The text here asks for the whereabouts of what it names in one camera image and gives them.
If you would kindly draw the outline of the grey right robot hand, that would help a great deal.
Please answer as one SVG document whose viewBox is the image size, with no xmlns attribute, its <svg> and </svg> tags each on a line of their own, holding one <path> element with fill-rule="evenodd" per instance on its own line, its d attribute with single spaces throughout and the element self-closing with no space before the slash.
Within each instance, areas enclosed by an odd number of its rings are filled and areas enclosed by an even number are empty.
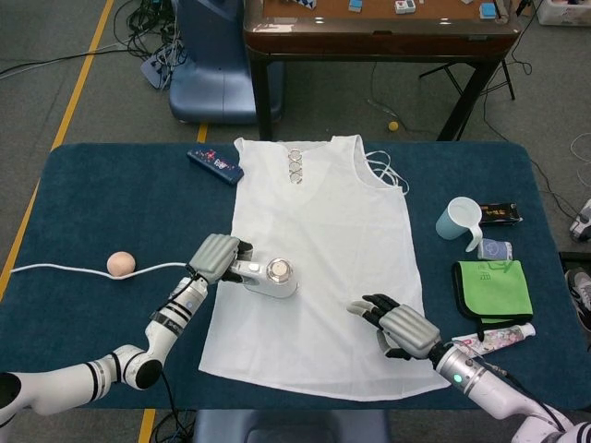
<svg viewBox="0 0 591 443">
<path fill-rule="evenodd" d="M 380 350 L 386 358 L 427 360 L 441 343 L 440 330 L 409 305 L 401 305 L 388 295 L 363 295 L 346 310 L 376 328 Z"/>
</svg>

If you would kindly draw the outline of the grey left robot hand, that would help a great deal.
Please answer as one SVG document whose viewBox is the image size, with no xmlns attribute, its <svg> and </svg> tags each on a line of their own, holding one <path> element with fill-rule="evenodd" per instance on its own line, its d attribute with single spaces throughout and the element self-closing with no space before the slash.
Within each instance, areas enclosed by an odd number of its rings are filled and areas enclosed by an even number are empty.
<svg viewBox="0 0 591 443">
<path fill-rule="evenodd" d="M 250 260 L 253 245 L 229 234 L 212 233 L 200 245 L 187 269 L 194 280 L 203 279 L 208 284 L 217 281 L 242 283 L 243 278 L 231 270 L 237 260 Z"/>
</svg>

